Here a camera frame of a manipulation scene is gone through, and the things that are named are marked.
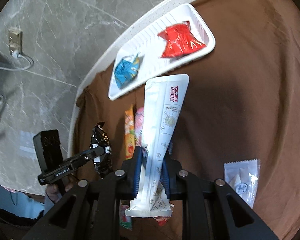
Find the person's left hand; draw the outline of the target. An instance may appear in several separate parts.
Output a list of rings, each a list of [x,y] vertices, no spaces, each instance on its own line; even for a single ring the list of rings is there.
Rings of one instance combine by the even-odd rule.
[[[73,176],[66,176],[61,179],[60,185],[64,187],[65,192],[68,192],[73,186],[77,184],[78,180]],[[54,205],[61,199],[61,191],[58,184],[49,184],[45,189],[45,204]]]

